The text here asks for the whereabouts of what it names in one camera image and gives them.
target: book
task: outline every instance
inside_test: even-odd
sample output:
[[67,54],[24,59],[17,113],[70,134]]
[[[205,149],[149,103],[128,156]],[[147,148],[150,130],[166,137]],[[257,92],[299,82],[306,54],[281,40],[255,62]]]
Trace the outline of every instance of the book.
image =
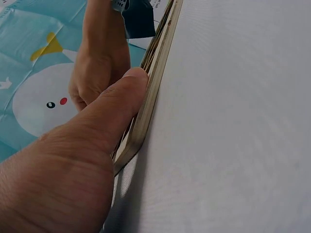
[[146,70],[149,75],[147,92],[137,116],[133,118],[115,151],[111,154],[111,159],[114,161],[115,175],[117,175],[139,151],[146,136],[182,2],[182,0],[168,1],[163,17],[159,22],[156,35],[151,39],[141,62],[141,67]]

